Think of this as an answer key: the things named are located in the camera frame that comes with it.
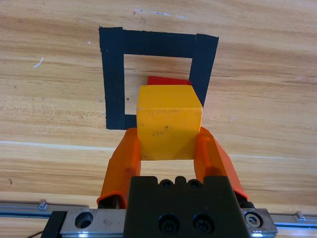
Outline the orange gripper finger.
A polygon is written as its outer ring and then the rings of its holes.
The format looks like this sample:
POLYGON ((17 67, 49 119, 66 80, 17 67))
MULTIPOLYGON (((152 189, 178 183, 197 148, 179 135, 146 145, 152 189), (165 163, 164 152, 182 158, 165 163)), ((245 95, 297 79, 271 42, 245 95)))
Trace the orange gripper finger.
POLYGON ((197 136, 194 155, 194 171, 196 179, 203 182, 207 176, 226 176, 234 192, 244 198, 244 192, 232 161, 214 136, 204 127, 201 127, 197 136))
POLYGON ((106 175, 97 203, 118 196, 120 203, 126 203, 131 178, 141 172, 140 144, 137 128, 128 129, 110 158, 106 175))

